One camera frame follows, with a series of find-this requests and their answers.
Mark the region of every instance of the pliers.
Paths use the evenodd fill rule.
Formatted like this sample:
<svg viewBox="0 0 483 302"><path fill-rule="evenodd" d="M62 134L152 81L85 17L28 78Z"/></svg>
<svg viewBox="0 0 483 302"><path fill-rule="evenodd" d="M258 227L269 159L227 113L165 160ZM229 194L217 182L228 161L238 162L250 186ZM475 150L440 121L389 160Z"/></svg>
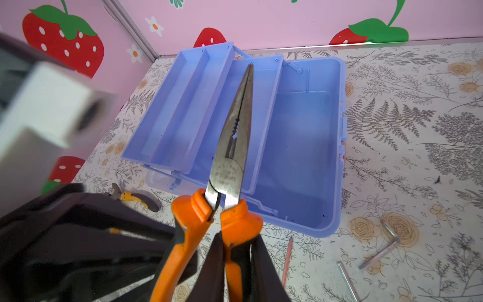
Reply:
<svg viewBox="0 0 483 302"><path fill-rule="evenodd" d="M183 270L213 223L222 195L225 208L220 215L221 236L230 302L244 301L249 294L250 243L263 226L262 218L248 212L246 200L240 200L250 141L253 80L254 67L250 64L223 126L206 189L198 189L193 196L180 196L171 204L176 224L173 248L159 265L161 271L150 302L171 301Z"/></svg>
<svg viewBox="0 0 483 302"><path fill-rule="evenodd" d="M105 195L111 197L114 200L138 201L140 204L153 212L157 212L160 209L159 204L156 201L144 194L132 193L131 191L125 191L124 193L122 193L117 183L112 183L112 187L114 190L113 193L105 193Z"/></svg>

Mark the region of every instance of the strawberry decal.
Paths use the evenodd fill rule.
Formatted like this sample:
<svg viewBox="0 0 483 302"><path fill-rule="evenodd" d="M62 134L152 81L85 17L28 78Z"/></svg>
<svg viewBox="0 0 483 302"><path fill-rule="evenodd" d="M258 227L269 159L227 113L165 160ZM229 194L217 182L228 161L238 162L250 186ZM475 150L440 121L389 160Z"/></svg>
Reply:
<svg viewBox="0 0 483 302"><path fill-rule="evenodd" d="M211 44L225 43L225 37L220 33L220 31L213 28L205 28L199 34L198 39L195 42L195 47L208 46Z"/></svg>
<svg viewBox="0 0 483 302"><path fill-rule="evenodd" d="M349 25L348 29L340 31L332 38L329 45L363 43L363 42L404 42L409 40L408 31L401 27L391 27L401 12L406 0L397 0L396 11L391 21L386 25L383 21L371 18Z"/></svg>
<svg viewBox="0 0 483 302"><path fill-rule="evenodd" d="M104 58L104 45L97 33L81 17L52 5L30 10L22 22L30 46L46 52L59 62L93 77Z"/></svg>
<svg viewBox="0 0 483 302"><path fill-rule="evenodd" d="M54 169L50 173L49 181L70 184L84 163L85 160L75 156L59 157Z"/></svg>

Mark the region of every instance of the printed table cover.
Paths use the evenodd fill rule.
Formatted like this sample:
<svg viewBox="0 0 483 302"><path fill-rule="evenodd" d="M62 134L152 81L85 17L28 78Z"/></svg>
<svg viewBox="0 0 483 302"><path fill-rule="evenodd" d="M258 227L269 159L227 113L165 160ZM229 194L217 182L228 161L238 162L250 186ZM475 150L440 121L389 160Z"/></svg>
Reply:
<svg viewBox="0 0 483 302"><path fill-rule="evenodd" d="M292 301L352 301L337 261L363 301L482 301L483 43L283 55L335 56L347 63L349 139L340 228L323 239L269 224L262 230L280 277L294 238L285 288ZM162 206L158 213L128 206L170 225L176 197L148 187L146 169L120 155L173 61L160 58L152 65L74 180L89 192L109 191L112 182L148 191ZM357 267L390 240L381 219L401 243L361 272ZM200 265L219 230L218 213L199 245ZM196 277L176 288L173 301L187 298Z"/></svg>

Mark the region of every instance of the allen key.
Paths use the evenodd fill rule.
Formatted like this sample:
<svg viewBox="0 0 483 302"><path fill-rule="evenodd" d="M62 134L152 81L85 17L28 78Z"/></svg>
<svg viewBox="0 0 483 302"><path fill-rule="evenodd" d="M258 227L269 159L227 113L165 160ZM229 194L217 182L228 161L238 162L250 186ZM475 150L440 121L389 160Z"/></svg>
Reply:
<svg viewBox="0 0 483 302"><path fill-rule="evenodd" d="M349 274L347 273L342 261L337 262L337 266L339 267L342 277L344 277L344 281L347 287L349 288L349 291L351 292L352 299L354 299L355 302L359 302L360 301L359 296L357 295L355 288L351 283L351 280L349 280Z"/></svg>
<svg viewBox="0 0 483 302"><path fill-rule="evenodd" d="M396 232L394 232L394 230L387 225L387 223L383 222L383 225L384 227L386 228L386 230L391 233L391 235L393 236L394 238L394 241L386 246L382 251L380 251L376 256L372 257L370 260L362 263L360 266L359 266L359 269L361 271L365 270L366 268L368 267L371 267L372 265L376 264L379 260L382 259L382 257L386 256L387 254L389 254L393 249L396 248L396 246L399 245L399 243L401 243L401 238L396 234Z"/></svg>

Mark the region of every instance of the white flower decal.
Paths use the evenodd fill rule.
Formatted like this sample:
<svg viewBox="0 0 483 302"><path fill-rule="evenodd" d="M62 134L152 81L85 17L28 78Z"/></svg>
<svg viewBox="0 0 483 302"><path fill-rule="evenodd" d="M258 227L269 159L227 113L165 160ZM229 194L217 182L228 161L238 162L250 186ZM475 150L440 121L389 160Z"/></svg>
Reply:
<svg viewBox="0 0 483 302"><path fill-rule="evenodd" d="M145 20L149 24L150 31L156 32L160 37L163 36L161 32L164 30L164 28L157 23L156 18L154 17L151 17L151 19L145 18Z"/></svg>
<svg viewBox="0 0 483 302"><path fill-rule="evenodd" d="M131 48L128 48L126 51L128 54L131 55L131 62L134 63L138 61L142 63L142 58L141 58L142 50L140 50L136 44L133 43Z"/></svg>

